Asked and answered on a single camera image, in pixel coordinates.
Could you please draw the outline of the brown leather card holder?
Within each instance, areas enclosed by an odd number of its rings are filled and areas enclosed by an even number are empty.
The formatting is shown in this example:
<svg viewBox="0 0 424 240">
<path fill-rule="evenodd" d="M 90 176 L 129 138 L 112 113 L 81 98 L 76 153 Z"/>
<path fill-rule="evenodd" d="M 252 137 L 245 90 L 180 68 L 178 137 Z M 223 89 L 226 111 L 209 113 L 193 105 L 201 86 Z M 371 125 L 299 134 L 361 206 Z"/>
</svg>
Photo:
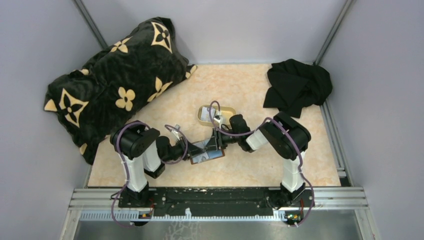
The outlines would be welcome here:
<svg viewBox="0 0 424 240">
<path fill-rule="evenodd" d="M 208 141 L 208 139 L 205 139 L 193 143 L 194 146 L 201 148 L 204 151 L 190 157 L 190 163 L 192 165 L 204 163 L 206 161 L 222 158 L 225 156 L 224 150 L 206 150 L 206 145 Z"/>
</svg>

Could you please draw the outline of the silver VIP card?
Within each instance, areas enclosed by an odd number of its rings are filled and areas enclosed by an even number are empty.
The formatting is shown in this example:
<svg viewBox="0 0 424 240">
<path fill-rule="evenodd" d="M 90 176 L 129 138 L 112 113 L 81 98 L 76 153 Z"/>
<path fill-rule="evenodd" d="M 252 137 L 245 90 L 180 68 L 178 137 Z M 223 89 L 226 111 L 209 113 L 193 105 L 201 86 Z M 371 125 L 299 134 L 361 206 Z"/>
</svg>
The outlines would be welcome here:
<svg viewBox="0 0 424 240">
<path fill-rule="evenodd" d="M 208 108 L 203 108 L 200 115 L 200 120 L 203 122 L 210 122 L 210 116 L 209 116 L 209 110 Z"/>
</svg>

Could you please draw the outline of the beige oval tray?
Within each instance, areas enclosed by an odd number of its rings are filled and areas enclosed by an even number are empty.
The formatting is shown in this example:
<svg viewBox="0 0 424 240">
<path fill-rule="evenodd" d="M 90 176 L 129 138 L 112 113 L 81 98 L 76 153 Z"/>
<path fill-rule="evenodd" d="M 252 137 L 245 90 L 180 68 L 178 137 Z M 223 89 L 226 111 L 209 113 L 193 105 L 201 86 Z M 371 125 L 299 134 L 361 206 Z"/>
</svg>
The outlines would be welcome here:
<svg viewBox="0 0 424 240">
<path fill-rule="evenodd" d="M 222 119 L 221 123 L 223 125 L 230 126 L 230 118 L 237 114 L 236 110 L 229 106 L 221 106 L 219 111 L 221 113 L 220 115 L 220 118 Z M 197 112 L 197 119 L 201 125 L 213 127 L 213 124 L 209 116 L 208 104 L 204 104 L 199 107 Z"/>
</svg>

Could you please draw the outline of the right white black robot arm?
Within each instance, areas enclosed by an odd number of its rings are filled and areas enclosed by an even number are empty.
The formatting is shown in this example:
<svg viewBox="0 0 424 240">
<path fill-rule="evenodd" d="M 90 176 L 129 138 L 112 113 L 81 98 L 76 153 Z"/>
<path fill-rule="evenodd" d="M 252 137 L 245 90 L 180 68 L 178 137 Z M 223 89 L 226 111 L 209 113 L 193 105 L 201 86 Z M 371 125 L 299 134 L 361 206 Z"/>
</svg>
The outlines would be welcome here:
<svg viewBox="0 0 424 240">
<path fill-rule="evenodd" d="M 283 187 L 281 199 L 287 206 L 295 206 L 301 200 L 306 180 L 302 174 L 304 156 L 312 137 L 299 122 L 284 112 L 267 117 L 255 130 L 251 130 L 243 115 L 229 119 L 228 131 L 215 128 L 206 142 L 206 151 L 224 150 L 237 143 L 245 152 L 254 152 L 270 144 L 283 159 Z"/>
</svg>

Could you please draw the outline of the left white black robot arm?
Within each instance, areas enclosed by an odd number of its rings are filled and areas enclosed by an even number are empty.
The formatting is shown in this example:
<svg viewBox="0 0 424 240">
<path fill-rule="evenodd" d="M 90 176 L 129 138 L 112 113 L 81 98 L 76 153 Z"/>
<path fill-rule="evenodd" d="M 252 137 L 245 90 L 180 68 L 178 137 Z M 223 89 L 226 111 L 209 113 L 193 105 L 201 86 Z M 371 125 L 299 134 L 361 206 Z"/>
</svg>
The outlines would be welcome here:
<svg viewBox="0 0 424 240">
<path fill-rule="evenodd" d="M 203 154 L 206 150 L 188 141 L 180 126 L 166 124 L 165 128 L 173 133 L 177 141 L 171 145 L 170 139 L 161 136 L 159 130 L 136 120 L 117 130 L 110 143 L 118 153 L 125 173 L 124 188 L 131 191 L 130 200 L 138 207 L 149 203 L 150 193 L 146 175 L 157 178 L 165 165 L 179 163 Z"/>
</svg>

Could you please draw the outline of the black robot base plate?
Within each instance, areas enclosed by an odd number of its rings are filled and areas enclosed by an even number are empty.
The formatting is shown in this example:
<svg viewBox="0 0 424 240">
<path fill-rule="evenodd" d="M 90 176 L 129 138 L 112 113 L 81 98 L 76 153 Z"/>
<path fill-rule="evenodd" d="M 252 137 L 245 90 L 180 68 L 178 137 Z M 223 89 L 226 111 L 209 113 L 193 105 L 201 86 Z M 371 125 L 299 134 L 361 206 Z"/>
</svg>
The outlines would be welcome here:
<svg viewBox="0 0 424 240">
<path fill-rule="evenodd" d="M 150 187 L 140 198 L 124 190 L 120 208 L 147 208 L 155 217 L 271 217 L 284 207 L 309 207 L 312 191 L 297 196 L 280 187 Z"/>
</svg>

